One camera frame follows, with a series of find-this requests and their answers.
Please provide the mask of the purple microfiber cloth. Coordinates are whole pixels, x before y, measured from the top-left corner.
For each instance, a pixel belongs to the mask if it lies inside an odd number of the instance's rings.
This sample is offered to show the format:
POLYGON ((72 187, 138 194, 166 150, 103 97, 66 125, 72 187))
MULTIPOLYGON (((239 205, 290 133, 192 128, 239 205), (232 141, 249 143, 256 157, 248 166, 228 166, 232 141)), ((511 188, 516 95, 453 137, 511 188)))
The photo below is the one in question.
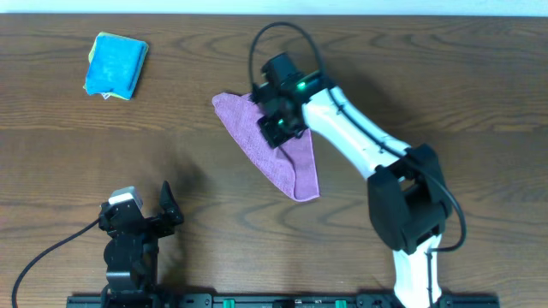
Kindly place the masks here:
POLYGON ((273 149, 259 129, 258 120, 263 113, 248 94, 223 92, 214 96, 211 103, 229 135, 276 188, 296 202, 320 196, 310 131, 273 149))

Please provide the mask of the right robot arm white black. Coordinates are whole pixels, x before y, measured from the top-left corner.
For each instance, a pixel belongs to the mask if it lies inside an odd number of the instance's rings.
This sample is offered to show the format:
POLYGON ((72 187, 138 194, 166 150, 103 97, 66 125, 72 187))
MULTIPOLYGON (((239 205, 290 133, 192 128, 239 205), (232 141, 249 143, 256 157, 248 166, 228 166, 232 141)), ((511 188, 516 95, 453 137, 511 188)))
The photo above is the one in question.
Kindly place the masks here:
POLYGON ((313 131, 331 142, 367 183, 369 217, 391 249, 394 295, 405 307, 432 307, 441 298, 437 255, 455 199, 438 156, 428 145, 412 147, 369 120, 323 72, 264 72, 252 100, 264 112, 258 124, 278 147, 313 131))

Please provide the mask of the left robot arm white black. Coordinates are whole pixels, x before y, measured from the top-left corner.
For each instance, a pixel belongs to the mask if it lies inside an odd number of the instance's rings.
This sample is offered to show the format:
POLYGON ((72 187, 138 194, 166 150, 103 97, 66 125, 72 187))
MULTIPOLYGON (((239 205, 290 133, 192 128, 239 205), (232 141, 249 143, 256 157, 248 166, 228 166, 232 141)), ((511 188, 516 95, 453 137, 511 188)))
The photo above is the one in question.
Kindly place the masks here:
POLYGON ((135 187, 116 190, 101 204, 98 226, 110 236, 104 261, 113 293, 153 293, 158 279, 158 240, 174 234, 184 222, 168 181, 161 187, 160 213, 144 217, 142 206, 135 187))

